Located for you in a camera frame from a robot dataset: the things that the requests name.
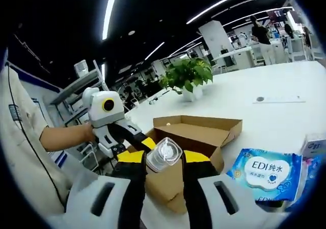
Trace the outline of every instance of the shelf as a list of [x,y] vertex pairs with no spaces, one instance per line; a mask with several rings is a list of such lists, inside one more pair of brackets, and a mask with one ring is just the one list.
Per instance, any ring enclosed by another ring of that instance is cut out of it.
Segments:
[[84,87],[86,84],[92,82],[93,80],[97,79],[97,71],[96,69],[90,71],[83,77],[77,79],[73,83],[71,83],[68,87],[66,87],[64,90],[60,91],[59,94],[54,98],[50,104],[52,105],[58,105],[61,102],[63,102],[65,99],[67,99],[70,95],[75,93],[77,90]]
[[81,108],[79,110],[77,110],[74,114],[72,114],[70,116],[69,119],[67,119],[64,123],[65,126],[67,126],[71,121],[77,119],[77,118],[80,118],[82,117],[85,113],[87,113],[87,108]]
[[[95,85],[92,85],[91,88],[96,88],[96,87],[100,87],[102,84],[101,82],[96,83]],[[80,93],[79,95],[75,96],[74,98],[72,98],[71,100],[67,100],[67,103],[70,105],[75,104],[77,101],[79,101],[83,96],[83,92]]]

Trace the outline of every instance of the white shirt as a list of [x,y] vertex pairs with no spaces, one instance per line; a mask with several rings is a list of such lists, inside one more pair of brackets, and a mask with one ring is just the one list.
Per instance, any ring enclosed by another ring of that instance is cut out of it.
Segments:
[[17,73],[5,67],[0,73],[0,140],[10,170],[24,196],[37,212],[43,216],[63,213],[64,208],[50,178],[21,131],[16,112],[10,111],[14,107],[9,90],[8,70],[10,70],[10,85],[14,102],[18,107],[23,128],[56,184],[63,202],[66,202],[71,182],[39,141],[47,123],[39,108],[21,85]]

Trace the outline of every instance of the cardboard box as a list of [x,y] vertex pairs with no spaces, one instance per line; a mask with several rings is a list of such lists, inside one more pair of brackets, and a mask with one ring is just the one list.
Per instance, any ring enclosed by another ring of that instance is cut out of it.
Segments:
[[[242,120],[238,119],[171,116],[155,118],[153,123],[154,128],[146,135],[155,143],[170,137],[183,150],[200,152],[210,157],[219,172],[224,167],[220,147],[236,138],[242,130]],[[160,173],[148,169],[145,186],[147,192],[170,210],[176,213],[187,211],[183,199],[181,160]]]

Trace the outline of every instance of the yellow ring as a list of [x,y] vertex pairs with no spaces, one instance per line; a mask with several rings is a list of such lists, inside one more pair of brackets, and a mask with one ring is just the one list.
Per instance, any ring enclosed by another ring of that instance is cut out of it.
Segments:
[[105,112],[109,112],[109,111],[111,111],[111,110],[107,111],[107,110],[104,108],[104,104],[106,103],[107,100],[112,100],[113,103],[114,103],[114,100],[113,100],[112,98],[107,98],[107,99],[105,99],[105,100],[102,102],[102,109],[103,109]]

